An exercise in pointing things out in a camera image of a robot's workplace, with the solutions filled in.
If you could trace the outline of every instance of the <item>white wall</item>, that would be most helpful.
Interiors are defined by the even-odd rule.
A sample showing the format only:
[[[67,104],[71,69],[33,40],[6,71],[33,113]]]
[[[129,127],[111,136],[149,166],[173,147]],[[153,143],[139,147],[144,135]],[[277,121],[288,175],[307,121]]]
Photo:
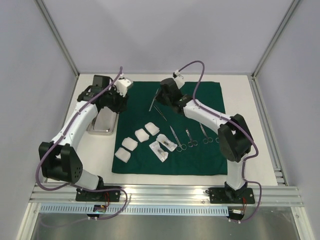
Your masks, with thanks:
[[[258,83],[290,185],[298,186],[320,238],[320,1],[304,0]]]
[[[32,0],[0,1],[0,239],[14,239],[38,147],[63,124],[75,77]]]
[[[81,73],[252,73],[291,1],[44,0]]]

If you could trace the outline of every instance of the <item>forceps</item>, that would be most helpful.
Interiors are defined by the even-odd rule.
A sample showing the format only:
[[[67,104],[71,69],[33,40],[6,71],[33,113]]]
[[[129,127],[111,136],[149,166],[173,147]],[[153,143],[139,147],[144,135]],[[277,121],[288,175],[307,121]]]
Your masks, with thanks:
[[[162,113],[162,111],[158,108],[157,105],[153,105],[153,107],[155,108],[155,110],[164,118],[164,120],[166,120],[168,122],[168,120],[166,119],[165,115]]]
[[[193,140],[193,139],[192,139],[188,128],[186,128],[185,131],[186,131],[186,134],[188,135],[188,137],[189,137],[189,139],[190,139],[190,142],[188,142],[189,148],[192,148],[193,146],[197,146],[197,145],[198,145],[198,142],[197,142],[196,140]]]
[[[208,144],[208,143],[212,143],[214,141],[214,139],[212,137],[208,137],[205,129],[204,129],[204,126],[202,126],[202,124],[200,123],[200,128],[203,132],[203,135],[205,136],[205,138],[202,140],[204,144]]]
[[[179,139],[178,139],[178,137],[177,137],[177,135],[176,135],[176,133],[175,133],[175,131],[174,131],[174,129],[170,126],[170,129],[171,129],[171,132],[172,132],[172,134],[173,134],[173,136],[174,136],[174,138],[175,138],[175,140],[176,140],[176,142],[177,142],[177,144],[178,144],[178,146],[176,147],[176,150],[180,153],[182,150],[186,150],[187,149],[187,145],[185,145],[185,144],[181,144],[180,143],[180,141],[179,141]]]
[[[153,97],[153,99],[152,99],[151,105],[150,105],[150,107],[149,107],[149,112],[151,111],[152,106],[154,105],[154,102],[155,102],[155,100],[156,100],[156,97],[157,97],[158,92],[159,92],[159,88],[156,90],[155,95],[154,95],[154,97]]]

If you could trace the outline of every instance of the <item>sterile package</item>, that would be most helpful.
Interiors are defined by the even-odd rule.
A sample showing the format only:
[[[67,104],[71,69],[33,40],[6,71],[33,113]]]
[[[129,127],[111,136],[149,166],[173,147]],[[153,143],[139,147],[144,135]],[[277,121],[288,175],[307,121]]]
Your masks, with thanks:
[[[167,153],[160,147],[159,142],[155,141],[151,143],[149,147],[154,152],[154,154],[161,160],[161,162],[164,162],[168,158],[169,153]]]
[[[122,147],[119,147],[118,151],[116,151],[114,155],[125,163],[127,163],[131,157],[131,153]]]
[[[140,143],[147,141],[149,139],[149,134],[146,133],[146,131],[143,130],[142,128],[135,131],[134,134]]]
[[[173,143],[172,141],[170,141],[166,135],[164,134],[159,134],[156,137],[156,140],[161,143],[163,146],[165,146],[170,152],[173,152],[176,147],[178,146],[177,144]]]
[[[156,125],[154,125],[152,122],[147,123],[146,125],[144,125],[144,127],[145,127],[145,129],[148,130],[148,132],[152,136],[156,135],[160,131],[159,128]]]
[[[122,141],[122,146],[124,146],[126,149],[129,149],[130,151],[133,151],[138,146],[138,142],[133,140],[131,137],[126,137]]]

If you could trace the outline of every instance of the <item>white robotic arm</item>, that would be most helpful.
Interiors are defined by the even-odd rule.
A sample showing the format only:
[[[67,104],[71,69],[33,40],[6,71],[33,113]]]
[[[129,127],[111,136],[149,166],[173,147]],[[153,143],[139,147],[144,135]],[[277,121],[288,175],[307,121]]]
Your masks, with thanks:
[[[99,182],[102,181],[103,183],[101,177],[83,169],[82,162],[77,155],[77,148],[88,125],[98,115],[100,109],[108,107],[116,113],[126,110],[127,92],[133,83],[124,77],[117,80],[109,90],[94,102],[85,106],[88,101],[109,85],[110,80],[111,78],[107,76],[95,75],[92,85],[79,95],[76,107],[61,131],[51,142],[43,142],[40,145],[39,155],[41,159],[48,149],[62,138],[42,164],[41,169],[44,177],[65,181],[90,190],[96,190]]]
[[[242,178],[242,165],[243,159],[251,150],[251,142],[238,128],[230,124],[229,120],[237,123],[251,135],[246,121],[239,114],[226,115],[205,106],[189,95],[183,95],[180,91],[182,86],[181,79],[177,77],[164,79],[160,83],[160,91],[157,92],[155,99],[163,105],[170,106],[174,112],[193,119],[218,134],[220,151],[227,159],[226,192],[228,191],[227,194],[230,192],[230,196],[237,196],[247,187]]]
[[[226,119],[231,119],[229,115],[216,111],[208,106],[205,106],[211,112],[216,113],[219,116],[222,116]],[[213,130],[216,134],[218,134],[218,129],[221,125],[227,123],[226,120],[221,119],[221,117],[214,116],[209,112],[199,108],[193,100],[189,101],[185,107],[183,108],[184,115],[189,118],[193,119],[211,130]],[[226,184],[230,186],[234,190],[240,189],[244,184],[245,181],[242,178],[242,165],[243,165],[243,158],[246,157],[246,154],[242,157],[241,161],[227,161],[227,176],[226,176]]]

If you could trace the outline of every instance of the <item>aluminum frame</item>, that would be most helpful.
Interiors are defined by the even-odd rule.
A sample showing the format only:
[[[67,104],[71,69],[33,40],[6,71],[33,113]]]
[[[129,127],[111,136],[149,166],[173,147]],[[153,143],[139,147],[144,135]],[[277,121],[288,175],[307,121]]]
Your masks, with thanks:
[[[287,12],[285,13],[285,15],[284,15],[279,27],[275,31],[275,33],[274,33],[269,45],[265,49],[261,59],[259,60],[257,66],[255,67],[255,69],[253,71],[252,76],[254,78],[256,78],[259,75],[261,68],[265,64],[265,62],[266,62],[267,58],[269,57],[271,51],[274,49],[276,43],[278,42],[279,38],[283,34],[283,32],[286,29],[289,21],[291,20],[292,16],[296,12],[296,10],[297,10],[297,8],[298,8],[298,6],[300,5],[301,2],[302,2],[302,0],[292,0],[290,7],[288,8]]]
[[[66,61],[68,62],[68,64],[70,65],[70,68],[72,69],[74,75],[78,78],[79,77],[79,71],[77,70],[76,64],[73,61],[63,39],[61,38],[58,29],[52,19],[52,17],[50,16],[50,13],[46,7],[46,4],[44,3],[43,0],[34,0],[34,3],[36,4],[36,6],[38,7],[39,11],[41,12],[45,22],[47,23],[50,31],[52,32],[52,35],[54,37],[54,39],[56,40],[62,54],[64,55]]]
[[[96,203],[41,203],[40,214],[96,214]],[[115,214],[121,205],[111,203],[99,214]],[[129,204],[121,212],[122,215],[148,216],[229,216],[227,206],[175,206],[175,205],[134,205]]]
[[[45,21],[47,22],[54,38],[56,39],[61,51],[63,52],[68,64],[72,68],[75,76],[79,77],[79,72],[52,20],[46,5],[43,0],[34,0],[42,13]],[[302,0],[292,0],[292,3],[283,17],[278,29],[273,35],[269,45],[267,46],[264,54],[258,62],[253,74],[248,77],[255,104],[258,110],[259,118],[261,120],[263,132],[266,138],[272,163],[274,166],[275,174],[280,179],[279,186],[264,186],[262,187],[262,200],[261,207],[291,207],[294,216],[295,224],[297,226],[301,239],[315,239],[312,229],[306,215],[306,211],[301,200],[298,188],[295,186],[288,186],[286,181],[286,173],[283,169],[282,161],[279,155],[277,143],[275,141],[270,121],[268,120],[267,111],[261,97],[257,76],[263,65],[265,64],[268,56],[276,45],[278,39],[283,34],[286,26],[291,20],[293,14],[297,10]],[[53,188],[60,183],[44,183],[48,188]],[[130,185],[130,184],[117,184],[128,193],[129,203],[136,206],[227,206],[235,207],[236,204],[210,204],[209,196],[204,191],[212,186],[182,186],[182,185]],[[255,197],[259,196],[259,188],[257,186],[250,186],[253,188]],[[33,229],[36,224],[38,213],[41,209],[42,203],[52,204],[81,204],[75,202],[76,189],[71,186],[66,186],[55,192],[46,192],[39,186],[35,185],[29,204],[27,206],[24,218],[22,220],[20,230],[17,235],[18,240],[30,239]],[[124,199],[121,198],[119,203],[121,205]]]

